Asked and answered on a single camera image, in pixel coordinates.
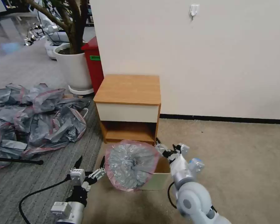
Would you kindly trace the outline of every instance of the pile of plastic bags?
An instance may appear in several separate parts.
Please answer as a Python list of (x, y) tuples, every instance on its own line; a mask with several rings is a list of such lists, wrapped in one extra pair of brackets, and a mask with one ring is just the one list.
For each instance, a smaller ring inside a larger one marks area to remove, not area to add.
[[(86, 122), (79, 112), (90, 100), (65, 98), (64, 92), (43, 83), (0, 89), (0, 157), (31, 157), (81, 139)], [(8, 164), (0, 161), (0, 168)]]

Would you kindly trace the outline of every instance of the wooden nightstand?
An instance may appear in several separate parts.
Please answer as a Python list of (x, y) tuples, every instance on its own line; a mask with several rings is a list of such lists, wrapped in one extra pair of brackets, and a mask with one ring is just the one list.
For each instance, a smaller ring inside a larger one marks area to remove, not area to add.
[(94, 97), (104, 142), (155, 143), (161, 109), (159, 76), (107, 75)]

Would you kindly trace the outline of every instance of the red bin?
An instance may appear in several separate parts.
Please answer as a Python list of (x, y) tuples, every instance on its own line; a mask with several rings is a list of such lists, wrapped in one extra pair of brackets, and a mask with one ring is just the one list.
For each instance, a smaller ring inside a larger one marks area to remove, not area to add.
[(100, 52), (97, 45), (96, 36), (81, 48), (86, 57), (88, 70), (92, 82), (94, 93), (96, 93), (104, 79), (102, 63), (100, 61)]

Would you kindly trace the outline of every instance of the green label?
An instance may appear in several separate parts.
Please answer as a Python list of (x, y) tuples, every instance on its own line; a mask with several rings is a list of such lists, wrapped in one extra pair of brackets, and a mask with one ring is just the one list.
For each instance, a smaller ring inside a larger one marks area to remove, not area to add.
[(100, 61), (100, 56), (90, 55), (90, 60), (92, 60), (92, 61)]

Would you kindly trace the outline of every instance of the white wall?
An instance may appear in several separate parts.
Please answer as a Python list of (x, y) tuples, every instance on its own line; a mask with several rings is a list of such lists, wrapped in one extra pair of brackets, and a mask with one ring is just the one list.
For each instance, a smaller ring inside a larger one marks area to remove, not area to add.
[(280, 0), (91, 0), (91, 8), (104, 74), (160, 75), (161, 113), (280, 119)]

